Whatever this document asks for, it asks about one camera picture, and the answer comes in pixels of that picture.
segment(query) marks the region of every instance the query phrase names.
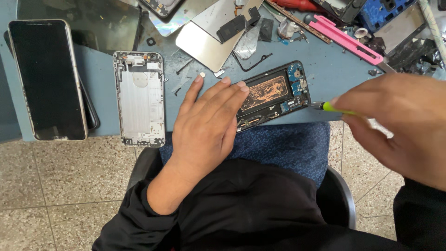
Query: floor tile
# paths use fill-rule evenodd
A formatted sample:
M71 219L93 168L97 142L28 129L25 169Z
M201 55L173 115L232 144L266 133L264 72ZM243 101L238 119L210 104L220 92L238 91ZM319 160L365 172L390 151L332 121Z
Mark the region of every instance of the floor tile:
M47 205L115 201L124 197L135 164L118 136L82 142L33 143Z
M120 201L113 201L48 207L57 250L91 250L120 205Z
M139 155L141 154L141 152L144 150L144 147L135 147L135 155L136 155L136 159L138 159Z
M376 234L396 241L393 215L359 218L356 222L356 230Z
M343 139L342 177L357 202L390 173L390 170L355 140L347 123L344 123Z
M338 173L341 173L343 133L344 121L330 121L328 165L338 171Z
M45 207L0 211L0 250L55 250Z
M31 143L0 144L0 209L44 206Z
M393 214L393 199L401 186L404 186L403 176L393 171L390 172L356 203L357 217Z

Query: black rubber gasket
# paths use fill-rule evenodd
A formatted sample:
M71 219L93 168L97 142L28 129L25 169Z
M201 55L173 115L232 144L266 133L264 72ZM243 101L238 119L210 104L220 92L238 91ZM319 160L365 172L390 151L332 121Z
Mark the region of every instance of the black rubber gasket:
M258 61L257 63L253 64L251 67L249 67L248 69L244 69L242 64L240 63L239 59L237 58L237 56L235 55L234 51L232 51L232 55L234 56L235 60L237 61L237 63L239 63L240 68L242 68L242 71L250 71L252 70L254 67L256 67L259 63L261 63L263 60L267 59L269 56L272 55L272 53L268 54L268 55L263 55L262 58L260 59L260 61Z
M157 42L155 42L155 39L153 39L153 38L148 38L148 39L146 40L146 42L147 42L147 45L148 45L148 46L153 46L153 45L156 45L156 44L157 44Z

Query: phone screen glass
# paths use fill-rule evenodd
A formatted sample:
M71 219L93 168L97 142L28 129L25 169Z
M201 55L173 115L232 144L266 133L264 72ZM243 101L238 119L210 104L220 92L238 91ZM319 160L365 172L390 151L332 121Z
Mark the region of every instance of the phone screen glass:
M37 140L86 138L66 29L61 20L9 23Z

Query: blue table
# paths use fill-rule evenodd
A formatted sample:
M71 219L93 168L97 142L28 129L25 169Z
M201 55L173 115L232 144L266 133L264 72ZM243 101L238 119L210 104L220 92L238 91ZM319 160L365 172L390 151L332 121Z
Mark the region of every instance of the blue table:
M0 2L0 27L2 28L2 32L7 30L10 21L16 19L16 5L15 0L4 0ZM259 11L261 15L264 15L264 18L274 19L264 7L261 7ZM303 19L303 14L295 13L295 15ZM165 77L168 79L165 82L166 127L168 131L172 131L178 108L195 76L200 72L206 74L204 87L200 94L214 85L218 79L215 78L209 69L194 60L190 64L191 66L187 74L187 76L192 77L191 80L186 82L177 93L178 96L175 96L172 88L180 82L182 77L182 73L177 75L176 71L190 60L190 56L182 50L178 50L179 48L175 45L175 39L179 31L165 38L152 25L148 15L143 16L141 23L144 28L141 32L138 50L159 52L163 55L165 61ZM276 34L276 28L279 22L274 19L274 24L273 34ZM249 72L242 71L231 55L224 64L224 67L229 68L225 70L226 72L221 77L226 75L230 76L232 82L236 83L237 81L244 80L285 63L299 60L303 63L311 99L313 101L330 100L332 97L341 95L350 88L372 78L368 74L368 70L375 69L375 66L360 60L349 51L343 53L343 48L336 43L328 45L310 32L306 32L306 35L310 42L309 44L303 40L295 41L288 45L281 42L259 43L257 52L253 57L248 62L242 62L242 64L249 65L250 63L258 61L257 58L261 55L271 52L273 54ZM155 39L156 45L147 45L146 40L150 37ZM34 138L17 75L16 63L5 42L1 41L0 44L0 54L3 59L3 65L5 67L23 140L32 141ZM112 56L83 46L75 45L74 49L79 74L87 86L101 122L100 127L94 132L91 132L90 136L119 135L120 130ZM339 116L339 113L304 109L270 121L268 124L332 121L338 120Z

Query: smartphone with white frame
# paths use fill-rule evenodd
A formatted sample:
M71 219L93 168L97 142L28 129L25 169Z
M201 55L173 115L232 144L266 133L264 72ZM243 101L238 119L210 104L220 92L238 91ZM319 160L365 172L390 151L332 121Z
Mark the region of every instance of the smartphone with white frame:
M126 146L165 143L163 58L156 52L113 54L121 141Z
M70 26L64 20L17 20L8 25L13 56L36 140L88 136Z

